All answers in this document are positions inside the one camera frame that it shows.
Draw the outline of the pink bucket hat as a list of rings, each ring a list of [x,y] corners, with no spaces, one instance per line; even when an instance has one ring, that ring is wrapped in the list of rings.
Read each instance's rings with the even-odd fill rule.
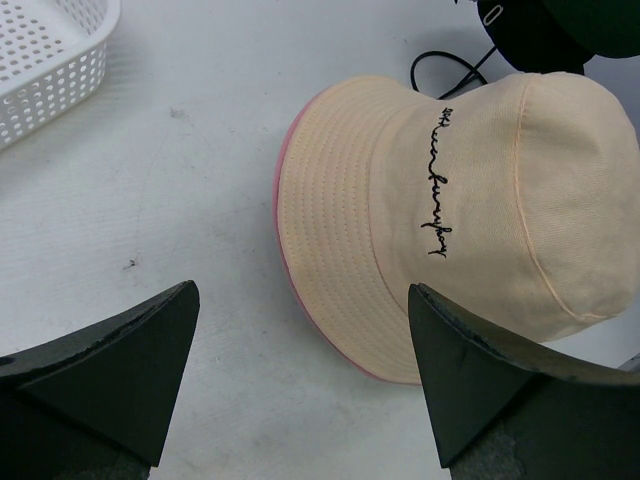
[[[282,147],[275,216],[295,294],[347,360],[383,381],[419,384],[405,304],[389,292],[370,229],[370,164],[396,108],[310,101]]]

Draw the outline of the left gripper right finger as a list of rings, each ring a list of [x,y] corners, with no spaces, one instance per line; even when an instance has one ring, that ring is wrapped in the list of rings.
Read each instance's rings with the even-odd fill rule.
[[[424,284],[409,323],[439,462],[455,479],[635,479],[639,361],[580,360]]]

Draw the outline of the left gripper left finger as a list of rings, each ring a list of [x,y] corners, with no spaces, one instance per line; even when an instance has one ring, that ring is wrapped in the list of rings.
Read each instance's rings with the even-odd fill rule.
[[[1,359],[4,479],[146,479],[199,314],[194,281]]]

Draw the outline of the beige bucket hat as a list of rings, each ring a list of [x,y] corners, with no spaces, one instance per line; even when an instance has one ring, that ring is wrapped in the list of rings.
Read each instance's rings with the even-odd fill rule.
[[[633,303],[639,144],[606,88],[568,73],[513,74],[436,100],[363,76],[320,94],[397,110],[375,144],[369,219],[380,273],[407,318],[418,283],[536,342]]]

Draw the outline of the dark green baseball cap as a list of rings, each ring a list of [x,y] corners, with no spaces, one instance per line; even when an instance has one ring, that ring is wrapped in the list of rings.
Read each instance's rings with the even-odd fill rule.
[[[546,0],[543,4],[589,52],[607,58],[639,55],[639,0]]]

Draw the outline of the black baseball cap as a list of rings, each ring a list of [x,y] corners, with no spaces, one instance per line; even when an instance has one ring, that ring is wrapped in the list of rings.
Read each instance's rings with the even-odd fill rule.
[[[577,43],[536,0],[476,3],[479,19],[494,46],[516,70],[582,75],[594,54]]]

